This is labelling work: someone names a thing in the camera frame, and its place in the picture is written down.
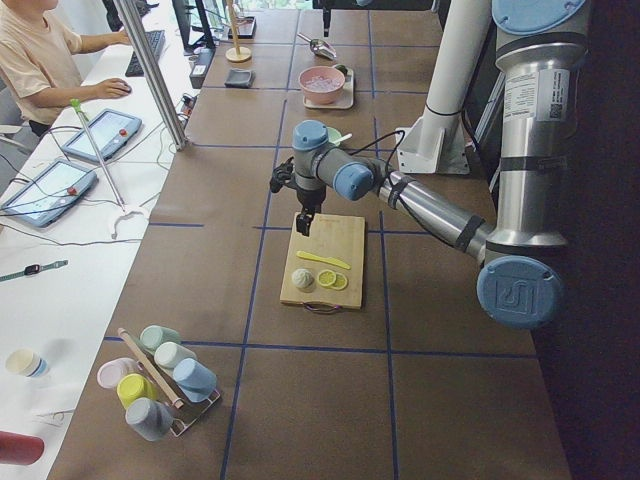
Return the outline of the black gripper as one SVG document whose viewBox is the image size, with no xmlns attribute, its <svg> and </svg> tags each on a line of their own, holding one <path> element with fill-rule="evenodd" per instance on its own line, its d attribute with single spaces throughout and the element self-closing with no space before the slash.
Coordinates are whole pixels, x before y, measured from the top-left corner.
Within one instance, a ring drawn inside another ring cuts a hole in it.
<svg viewBox="0 0 640 480">
<path fill-rule="evenodd" d="M 331 8 L 328 6 L 324 6 L 322 8 L 322 20 L 323 20 L 323 36 L 328 37 L 330 34 L 331 27 Z"/>
<path fill-rule="evenodd" d="M 321 212 L 322 204 L 326 199 L 326 187 L 305 189 L 297 185 L 296 195 L 302 210 L 296 214 L 295 228 L 299 234 L 309 236 L 314 216 Z"/>
</svg>

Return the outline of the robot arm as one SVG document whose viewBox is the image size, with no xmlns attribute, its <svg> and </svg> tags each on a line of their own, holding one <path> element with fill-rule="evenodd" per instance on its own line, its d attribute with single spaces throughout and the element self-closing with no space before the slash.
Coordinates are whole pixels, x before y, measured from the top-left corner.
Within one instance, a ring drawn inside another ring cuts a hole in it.
<svg viewBox="0 0 640 480">
<path fill-rule="evenodd" d="M 551 322 L 565 296 L 554 266 L 567 245 L 558 209 L 591 11 L 588 1 L 452 2 L 423 113 L 396 132 L 395 159 L 346 152 L 315 120 L 294 128 L 293 154 L 273 171 L 270 187 L 296 192 L 295 229 L 310 234 L 328 190 L 351 201 L 374 194 L 478 262 L 477 296 L 492 319 L 518 329 Z M 489 34 L 503 105 L 495 224 L 419 181 L 477 170 L 465 157 L 464 103 Z"/>
</svg>

